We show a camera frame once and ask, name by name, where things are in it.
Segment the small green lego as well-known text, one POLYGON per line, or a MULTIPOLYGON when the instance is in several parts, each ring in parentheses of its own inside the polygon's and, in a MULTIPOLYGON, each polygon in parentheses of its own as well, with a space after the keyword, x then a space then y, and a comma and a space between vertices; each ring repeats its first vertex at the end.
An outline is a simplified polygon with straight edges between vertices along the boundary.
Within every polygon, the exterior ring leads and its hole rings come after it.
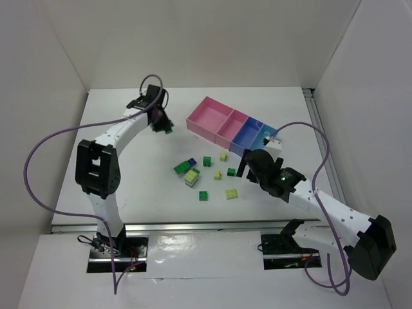
POLYGON ((235 175, 236 175, 236 170, 235 170, 235 168, 228 168, 228 169, 227 169, 227 175, 228 175, 228 176, 235 176, 235 175))

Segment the small yellow lego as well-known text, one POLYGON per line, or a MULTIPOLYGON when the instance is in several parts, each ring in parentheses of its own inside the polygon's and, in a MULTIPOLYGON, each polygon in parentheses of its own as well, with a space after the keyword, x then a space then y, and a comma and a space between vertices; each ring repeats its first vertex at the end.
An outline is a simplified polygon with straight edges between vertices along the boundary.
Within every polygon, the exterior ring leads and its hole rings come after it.
POLYGON ((226 152, 220 153, 220 161, 225 162, 225 161, 226 161, 226 157, 227 157, 226 152))
POLYGON ((214 180, 221 180, 221 173, 219 170, 214 171, 214 180))

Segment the yellow lego front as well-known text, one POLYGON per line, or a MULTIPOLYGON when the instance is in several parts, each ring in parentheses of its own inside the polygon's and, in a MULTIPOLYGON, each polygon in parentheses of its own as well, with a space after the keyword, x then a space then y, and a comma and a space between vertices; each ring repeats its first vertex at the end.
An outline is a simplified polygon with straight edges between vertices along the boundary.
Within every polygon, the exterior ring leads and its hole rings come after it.
POLYGON ((225 199, 232 200, 238 198, 238 192, 236 189, 227 189, 225 190, 225 199))

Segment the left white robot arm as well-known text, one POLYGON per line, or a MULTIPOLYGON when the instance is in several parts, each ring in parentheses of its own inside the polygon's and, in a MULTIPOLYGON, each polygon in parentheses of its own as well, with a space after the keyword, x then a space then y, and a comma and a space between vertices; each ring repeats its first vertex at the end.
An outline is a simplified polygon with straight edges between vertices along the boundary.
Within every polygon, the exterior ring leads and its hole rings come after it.
POLYGON ((126 228, 118 212, 117 191, 120 180, 118 157, 134 137, 147 127, 154 132, 172 131, 163 101, 167 90, 148 85, 145 93, 132 100, 122 115, 122 121, 112 125, 94 140, 81 140, 77 146, 75 182, 81 186, 93 207, 97 223, 97 239, 104 245, 121 250, 126 240, 126 228))

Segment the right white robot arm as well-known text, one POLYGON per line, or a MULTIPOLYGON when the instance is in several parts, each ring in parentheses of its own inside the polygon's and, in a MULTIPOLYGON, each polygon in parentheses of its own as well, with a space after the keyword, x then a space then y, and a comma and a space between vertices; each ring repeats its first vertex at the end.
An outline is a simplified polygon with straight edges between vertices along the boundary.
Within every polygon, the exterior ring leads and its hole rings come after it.
POLYGON ((292 243, 327 253, 343 249, 352 270, 365 279, 376 280, 397 249, 390 221, 349 208, 313 187, 303 174, 282 164, 282 158, 273 159, 266 150, 247 149, 237 176, 241 177, 248 167, 247 179, 270 196, 333 225, 330 230, 321 230, 303 220, 291 220, 282 233, 292 243))

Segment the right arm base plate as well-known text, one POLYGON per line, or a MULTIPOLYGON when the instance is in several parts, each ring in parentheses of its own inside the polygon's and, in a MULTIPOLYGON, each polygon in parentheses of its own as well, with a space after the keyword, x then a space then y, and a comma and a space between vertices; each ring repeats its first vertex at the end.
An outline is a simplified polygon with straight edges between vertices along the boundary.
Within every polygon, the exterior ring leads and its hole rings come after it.
POLYGON ((301 248, 282 234, 262 234, 257 249, 263 255, 265 270, 322 267, 318 250, 301 248))

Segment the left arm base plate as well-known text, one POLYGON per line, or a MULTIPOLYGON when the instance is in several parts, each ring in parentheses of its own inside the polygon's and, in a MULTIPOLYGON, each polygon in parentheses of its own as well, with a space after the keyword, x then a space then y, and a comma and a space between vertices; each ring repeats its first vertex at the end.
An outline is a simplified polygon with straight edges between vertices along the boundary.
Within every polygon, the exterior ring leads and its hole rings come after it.
MULTIPOLYGON (((102 274, 111 272, 111 251, 107 245, 99 245, 96 237, 93 238, 89 251, 86 272, 102 274)), ((116 273, 122 273, 127 267, 137 263, 129 272, 146 272, 149 236, 139 235, 127 237, 121 249, 114 249, 114 263, 116 273)))

